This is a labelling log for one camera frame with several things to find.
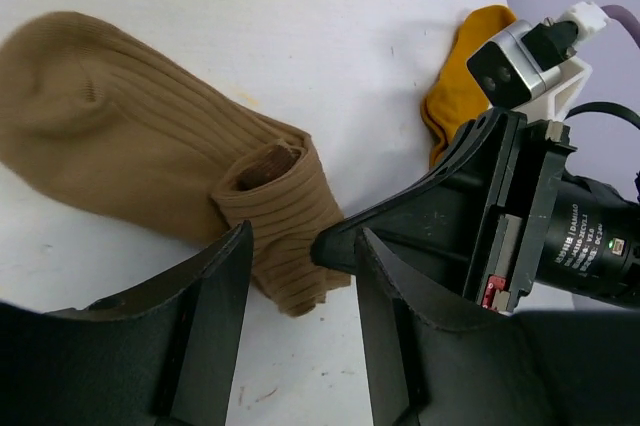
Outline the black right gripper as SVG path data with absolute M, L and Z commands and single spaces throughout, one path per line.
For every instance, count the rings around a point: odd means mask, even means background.
M 466 124 L 453 152 L 423 178 L 321 232 L 311 247 L 313 262 L 355 273 L 356 236 L 369 229 L 451 291 L 484 309 L 513 312 L 533 287 L 575 148 L 559 121 L 506 117 L 506 132 L 502 113 Z M 490 219 L 496 222 L 487 224 Z

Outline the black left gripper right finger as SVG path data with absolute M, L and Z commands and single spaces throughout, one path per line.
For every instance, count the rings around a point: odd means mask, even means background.
M 486 310 L 407 265 L 370 230 L 357 295 L 378 425 L 635 425 L 639 317 Z

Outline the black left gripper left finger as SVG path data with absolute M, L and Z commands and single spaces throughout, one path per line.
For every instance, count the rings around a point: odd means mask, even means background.
M 242 223 L 89 307 L 1 306 L 5 425 L 222 425 L 253 261 Z

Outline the tan ribbed sock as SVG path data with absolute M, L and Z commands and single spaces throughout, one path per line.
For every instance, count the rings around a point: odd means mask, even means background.
M 249 222 L 253 282 L 288 316 L 351 283 L 310 257 L 342 219 L 311 136 L 100 19 L 52 12 L 2 43 L 1 161 L 56 201 L 194 244 Z

